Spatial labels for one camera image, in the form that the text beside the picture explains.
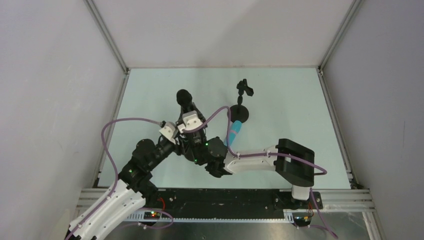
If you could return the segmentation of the left controller board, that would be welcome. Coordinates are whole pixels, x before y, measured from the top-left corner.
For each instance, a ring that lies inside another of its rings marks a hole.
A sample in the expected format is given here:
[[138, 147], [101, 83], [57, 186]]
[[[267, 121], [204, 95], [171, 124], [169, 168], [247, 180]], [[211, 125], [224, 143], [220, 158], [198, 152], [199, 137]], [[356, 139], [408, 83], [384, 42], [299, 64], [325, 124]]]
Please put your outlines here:
[[147, 210], [143, 213], [144, 220], [157, 221], [157, 220], [160, 220], [161, 217], [162, 217], [162, 213], [158, 211]]

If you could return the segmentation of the black microphone orange tip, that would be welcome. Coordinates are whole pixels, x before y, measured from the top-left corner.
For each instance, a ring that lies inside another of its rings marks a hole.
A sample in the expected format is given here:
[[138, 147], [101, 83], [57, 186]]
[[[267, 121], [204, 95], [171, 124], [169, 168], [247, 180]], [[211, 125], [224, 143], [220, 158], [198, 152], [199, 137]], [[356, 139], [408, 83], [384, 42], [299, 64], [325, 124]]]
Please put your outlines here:
[[180, 116], [192, 111], [199, 114], [199, 110], [193, 102], [192, 95], [186, 89], [180, 89], [176, 93], [176, 101], [180, 105]]

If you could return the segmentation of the blue microphone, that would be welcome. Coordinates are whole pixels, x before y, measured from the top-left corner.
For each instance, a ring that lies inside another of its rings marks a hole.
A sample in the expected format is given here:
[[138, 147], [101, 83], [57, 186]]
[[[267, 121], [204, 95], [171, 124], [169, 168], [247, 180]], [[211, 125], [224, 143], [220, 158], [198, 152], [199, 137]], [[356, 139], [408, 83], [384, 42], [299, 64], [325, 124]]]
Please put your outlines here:
[[236, 139], [238, 133], [242, 128], [242, 125], [243, 123], [239, 120], [235, 120], [231, 123], [228, 133], [226, 134], [225, 139], [223, 141], [226, 147], [230, 147], [233, 144], [234, 140]]

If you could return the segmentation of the aluminium frame rail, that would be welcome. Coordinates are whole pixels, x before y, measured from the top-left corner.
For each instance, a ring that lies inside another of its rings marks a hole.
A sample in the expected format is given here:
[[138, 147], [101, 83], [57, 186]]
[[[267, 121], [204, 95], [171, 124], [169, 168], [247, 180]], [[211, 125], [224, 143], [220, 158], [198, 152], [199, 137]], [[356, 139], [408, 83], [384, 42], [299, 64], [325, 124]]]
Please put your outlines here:
[[[81, 190], [76, 210], [88, 209], [107, 188]], [[318, 189], [325, 212], [376, 212], [376, 206], [368, 189]]]

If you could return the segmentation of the controller board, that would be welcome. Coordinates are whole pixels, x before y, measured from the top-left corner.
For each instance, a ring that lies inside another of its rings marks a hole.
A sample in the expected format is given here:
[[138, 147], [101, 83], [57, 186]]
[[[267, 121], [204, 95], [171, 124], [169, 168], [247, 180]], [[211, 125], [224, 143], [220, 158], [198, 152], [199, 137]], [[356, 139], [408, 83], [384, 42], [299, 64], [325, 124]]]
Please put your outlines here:
[[158, 211], [147, 210], [143, 213], [144, 220], [157, 221], [157, 220], [160, 220], [161, 217], [162, 217], [162, 213]]
[[309, 227], [311, 225], [313, 217], [312, 216], [293, 216], [293, 225], [296, 228]]

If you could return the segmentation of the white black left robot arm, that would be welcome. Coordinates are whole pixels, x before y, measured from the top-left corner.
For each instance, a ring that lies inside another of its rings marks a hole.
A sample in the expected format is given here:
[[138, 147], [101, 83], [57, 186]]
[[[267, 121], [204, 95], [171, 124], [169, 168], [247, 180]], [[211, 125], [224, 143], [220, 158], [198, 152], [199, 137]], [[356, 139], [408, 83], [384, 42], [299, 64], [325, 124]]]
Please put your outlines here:
[[67, 240], [103, 240], [124, 219], [157, 196], [150, 181], [152, 171], [169, 155], [184, 155], [187, 145], [181, 140], [161, 137], [158, 143], [140, 140], [131, 159], [117, 175], [116, 181], [84, 213], [71, 221]]

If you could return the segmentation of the black far microphone stand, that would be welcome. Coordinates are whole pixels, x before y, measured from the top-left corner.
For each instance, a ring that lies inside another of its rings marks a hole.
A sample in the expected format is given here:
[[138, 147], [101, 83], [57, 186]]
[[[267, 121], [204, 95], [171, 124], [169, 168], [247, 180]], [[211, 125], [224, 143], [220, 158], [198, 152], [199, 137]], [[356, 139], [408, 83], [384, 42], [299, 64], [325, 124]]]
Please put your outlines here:
[[254, 89], [248, 86], [248, 81], [246, 78], [239, 81], [236, 85], [238, 90], [237, 104], [230, 107], [230, 121], [234, 123], [239, 121], [245, 123], [249, 119], [249, 110], [243, 105], [243, 95], [246, 94], [249, 97], [254, 95]]

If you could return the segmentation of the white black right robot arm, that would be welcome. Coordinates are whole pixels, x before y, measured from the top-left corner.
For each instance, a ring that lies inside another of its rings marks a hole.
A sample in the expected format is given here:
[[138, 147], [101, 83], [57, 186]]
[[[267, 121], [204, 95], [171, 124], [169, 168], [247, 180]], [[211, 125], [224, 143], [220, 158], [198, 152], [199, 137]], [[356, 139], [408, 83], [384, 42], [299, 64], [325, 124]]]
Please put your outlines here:
[[271, 171], [278, 173], [291, 184], [291, 197], [295, 201], [307, 201], [315, 184], [315, 152], [290, 139], [281, 138], [277, 145], [261, 152], [232, 154], [229, 147], [240, 128], [230, 128], [226, 138], [202, 139], [189, 143], [185, 156], [195, 164], [205, 165], [213, 177], [234, 175], [247, 171]]

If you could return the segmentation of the right controller board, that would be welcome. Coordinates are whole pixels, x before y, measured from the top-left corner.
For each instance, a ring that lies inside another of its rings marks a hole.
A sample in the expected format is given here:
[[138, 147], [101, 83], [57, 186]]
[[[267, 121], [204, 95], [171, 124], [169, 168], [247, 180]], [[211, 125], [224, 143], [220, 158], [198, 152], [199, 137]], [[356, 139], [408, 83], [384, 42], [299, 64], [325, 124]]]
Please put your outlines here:
[[313, 217], [312, 216], [293, 216], [293, 225], [296, 228], [309, 227], [311, 225]]

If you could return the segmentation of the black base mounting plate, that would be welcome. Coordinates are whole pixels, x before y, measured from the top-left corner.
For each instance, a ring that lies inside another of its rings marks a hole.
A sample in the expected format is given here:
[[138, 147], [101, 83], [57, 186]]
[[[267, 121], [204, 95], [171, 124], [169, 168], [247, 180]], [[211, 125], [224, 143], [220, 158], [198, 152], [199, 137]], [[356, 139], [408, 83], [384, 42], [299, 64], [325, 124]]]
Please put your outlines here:
[[164, 210], [174, 219], [276, 220], [284, 211], [323, 209], [321, 194], [316, 203], [293, 200], [291, 192], [279, 189], [162, 188], [145, 208]]

